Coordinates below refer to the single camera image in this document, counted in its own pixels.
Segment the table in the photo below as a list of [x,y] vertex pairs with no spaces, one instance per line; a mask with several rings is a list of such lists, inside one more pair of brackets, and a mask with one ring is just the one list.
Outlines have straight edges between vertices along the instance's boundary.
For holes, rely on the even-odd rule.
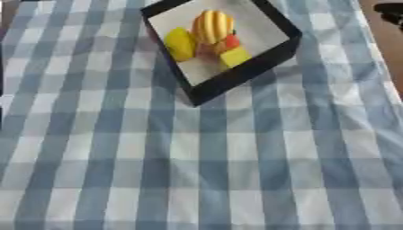
[[393,82],[400,96],[403,95],[403,33],[393,24],[384,22],[381,15],[373,11],[377,3],[400,2],[399,0],[361,0],[365,16],[372,28],[374,37],[389,67]]
[[4,38],[0,229],[401,229],[403,108],[357,0],[276,0],[291,61],[192,108],[149,2],[23,3]]

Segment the yellow block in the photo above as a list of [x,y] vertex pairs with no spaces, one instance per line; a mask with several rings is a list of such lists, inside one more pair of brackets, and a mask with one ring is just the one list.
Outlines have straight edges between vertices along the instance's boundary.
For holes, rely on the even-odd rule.
[[232,68],[246,62],[250,58],[250,54],[243,48],[237,47],[230,51],[222,53],[220,56],[221,64],[226,68]]

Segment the checkered tablecloth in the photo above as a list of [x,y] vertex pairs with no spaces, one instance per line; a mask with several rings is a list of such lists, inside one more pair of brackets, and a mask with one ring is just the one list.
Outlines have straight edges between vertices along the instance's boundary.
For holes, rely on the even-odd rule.
[[273,3],[304,32],[296,58],[200,108],[149,3],[23,3],[2,45],[0,229],[403,229],[403,107],[358,2]]

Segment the toy fruit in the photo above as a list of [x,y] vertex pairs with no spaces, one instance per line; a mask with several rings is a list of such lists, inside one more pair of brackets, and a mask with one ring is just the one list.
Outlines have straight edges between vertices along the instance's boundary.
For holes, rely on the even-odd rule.
[[222,53],[224,53],[226,51],[235,49],[240,45],[241,45],[241,42],[239,41],[237,36],[234,35],[234,34],[229,34],[227,36],[227,38],[225,38],[224,40],[219,41],[219,43],[217,43],[214,46],[214,52],[217,55],[220,55],[220,54],[222,54]]
[[192,34],[182,27],[171,30],[166,35],[164,43],[177,62],[183,62],[195,56],[196,42]]
[[225,39],[234,30],[234,19],[222,11],[203,11],[193,21],[192,34],[204,44],[213,45]]
[[219,58],[225,68],[232,68],[246,62],[251,56],[243,47],[237,47],[222,53]]

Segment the tablecloth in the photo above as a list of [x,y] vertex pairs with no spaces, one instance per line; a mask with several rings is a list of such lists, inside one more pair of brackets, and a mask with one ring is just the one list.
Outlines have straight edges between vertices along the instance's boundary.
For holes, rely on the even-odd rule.
[[356,0],[273,0],[298,54],[193,108],[143,0],[23,3],[0,229],[403,229],[402,104]]

